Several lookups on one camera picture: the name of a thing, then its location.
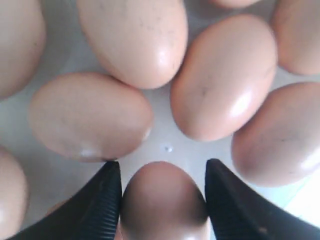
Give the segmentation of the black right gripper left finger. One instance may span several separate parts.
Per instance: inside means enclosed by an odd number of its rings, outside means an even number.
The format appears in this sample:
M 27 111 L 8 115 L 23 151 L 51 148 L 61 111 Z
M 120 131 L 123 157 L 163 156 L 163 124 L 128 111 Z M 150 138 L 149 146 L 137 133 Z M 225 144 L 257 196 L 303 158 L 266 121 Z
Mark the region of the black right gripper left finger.
M 121 206 L 121 170 L 107 161 L 74 196 L 15 240 L 113 240 Z

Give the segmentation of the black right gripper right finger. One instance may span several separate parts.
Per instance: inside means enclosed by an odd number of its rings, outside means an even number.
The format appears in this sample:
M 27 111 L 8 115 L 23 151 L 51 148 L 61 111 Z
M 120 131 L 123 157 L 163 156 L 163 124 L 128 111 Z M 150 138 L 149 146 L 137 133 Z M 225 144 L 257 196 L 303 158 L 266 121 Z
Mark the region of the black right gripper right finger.
M 205 169 L 205 199 L 218 240 L 318 240 L 319 228 L 277 207 L 219 159 Z

